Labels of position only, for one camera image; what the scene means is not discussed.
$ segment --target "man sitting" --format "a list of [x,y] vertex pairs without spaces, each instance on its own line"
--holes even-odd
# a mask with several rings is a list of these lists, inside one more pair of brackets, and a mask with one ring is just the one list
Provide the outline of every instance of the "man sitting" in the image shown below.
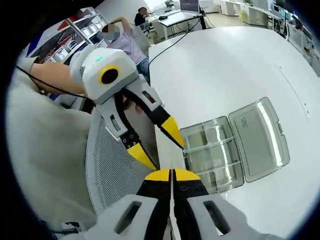
[[145,7],[141,7],[138,9],[138,13],[135,15],[134,24],[136,26],[140,26],[146,23],[146,17],[149,16],[149,13]]

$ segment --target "floor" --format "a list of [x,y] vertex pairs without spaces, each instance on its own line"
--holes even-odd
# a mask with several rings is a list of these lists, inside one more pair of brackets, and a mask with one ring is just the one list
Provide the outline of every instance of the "floor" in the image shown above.
[[246,22],[243,22],[238,16],[226,16],[220,13],[209,13],[206,15],[213,27],[230,27],[230,26],[251,26]]

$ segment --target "circular black lens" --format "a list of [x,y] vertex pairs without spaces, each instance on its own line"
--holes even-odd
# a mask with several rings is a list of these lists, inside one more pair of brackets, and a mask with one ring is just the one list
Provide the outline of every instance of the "circular black lens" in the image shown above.
[[101,77],[101,82],[103,84],[110,84],[115,81],[118,77],[118,71],[116,69],[109,69]]

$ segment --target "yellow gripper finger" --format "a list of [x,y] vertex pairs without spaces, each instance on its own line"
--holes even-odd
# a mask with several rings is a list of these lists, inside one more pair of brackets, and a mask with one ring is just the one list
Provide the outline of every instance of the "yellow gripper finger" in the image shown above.
[[169,182],[170,170],[171,169],[169,168],[165,168],[158,171],[154,171],[150,173],[148,176],[146,176],[144,180]]
[[181,168],[175,168],[175,178],[177,181],[194,181],[200,180],[200,177],[193,173],[192,171],[188,171]]
[[163,128],[181,148],[185,147],[185,143],[180,135],[178,125],[172,116],[165,120],[165,122],[161,125],[161,128]]
[[156,170],[156,166],[150,160],[148,154],[146,153],[145,149],[142,147],[140,143],[137,143],[136,145],[133,145],[132,147],[128,148],[127,152],[139,162],[143,163],[144,165],[147,165],[152,170]]

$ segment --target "computer monitor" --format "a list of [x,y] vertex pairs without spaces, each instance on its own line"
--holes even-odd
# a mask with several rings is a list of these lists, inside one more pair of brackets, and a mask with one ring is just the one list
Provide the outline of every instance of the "computer monitor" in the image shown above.
[[181,11],[199,13],[199,0],[180,0]]

